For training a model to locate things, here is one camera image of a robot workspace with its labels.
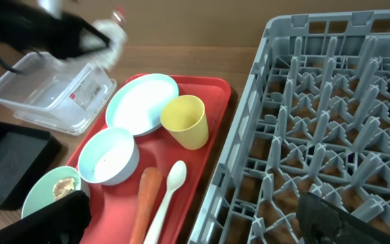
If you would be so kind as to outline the white tissue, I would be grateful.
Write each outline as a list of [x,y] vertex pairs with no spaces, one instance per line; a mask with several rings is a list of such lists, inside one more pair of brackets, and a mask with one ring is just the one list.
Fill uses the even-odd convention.
[[78,58],[69,58],[66,61],[69,63],[89,62],[106,71],[111,71],[122,56],[127,34],[117,22],[111,19],[96,20],[92,25],[110,39],[110,45],[101,51]]

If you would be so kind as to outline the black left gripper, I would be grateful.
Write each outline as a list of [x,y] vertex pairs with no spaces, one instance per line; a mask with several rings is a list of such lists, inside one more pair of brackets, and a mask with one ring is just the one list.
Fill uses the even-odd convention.
[[[84,37],[102,44],[83,47]],[[43,9],[20,1],[0,1],[0,43],[15,50],[44,49],[59,59],[77,58],[110,47],[110,38],[90,23],[68,12],[55,18]]]

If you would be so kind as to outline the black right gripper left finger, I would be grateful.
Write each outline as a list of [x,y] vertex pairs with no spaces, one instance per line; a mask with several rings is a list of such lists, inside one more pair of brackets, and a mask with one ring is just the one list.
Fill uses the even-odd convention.
[[91,221],[81,190],[0,230],[0,244],[79,244]]

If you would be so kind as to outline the brown food scrap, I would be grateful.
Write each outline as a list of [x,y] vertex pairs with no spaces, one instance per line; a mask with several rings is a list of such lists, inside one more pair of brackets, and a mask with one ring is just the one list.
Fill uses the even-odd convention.
[[54,200],[57,201],[75,191],[75,179],[72,177],[59,180],[53,186]]

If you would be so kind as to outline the green bowl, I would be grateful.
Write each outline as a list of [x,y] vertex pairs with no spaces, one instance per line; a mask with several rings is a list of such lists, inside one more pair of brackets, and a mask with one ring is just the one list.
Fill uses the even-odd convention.
[[59,180],[68,177],[75,179],[75,191],[82,190],[90,197],[88,184],[81,178],[79,172],[75,168],[71,166],[57,167],[42,176],[31,188],[22,206],[21,218],[25,218],[55,202],[53,186]]

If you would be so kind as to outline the yellow plastic cup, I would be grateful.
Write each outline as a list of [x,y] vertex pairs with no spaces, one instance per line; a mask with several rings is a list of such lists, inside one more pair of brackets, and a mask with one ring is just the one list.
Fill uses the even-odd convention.
[[172,99],[160,114],[162,126],[186,149],[202,148],[209,139],[206,107],[197,96]]

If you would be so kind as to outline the light blue bowl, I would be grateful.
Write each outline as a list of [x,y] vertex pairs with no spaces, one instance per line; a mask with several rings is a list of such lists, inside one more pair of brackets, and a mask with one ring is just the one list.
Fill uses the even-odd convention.
[[139,163],[139,149],[126,129],[109,127],[94,135],[83,147],[78,171],[90,184],[113,186],[127,180]]

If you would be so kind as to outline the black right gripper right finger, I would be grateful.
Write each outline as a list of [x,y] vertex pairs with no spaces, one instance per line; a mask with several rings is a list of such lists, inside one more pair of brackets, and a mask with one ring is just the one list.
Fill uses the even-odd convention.
[[390,244],[390,235],[368,223],[384,210],[380,197],[371,197],[348,213],[313,193],[304,192],[298,200],[296,218],[305,243]]

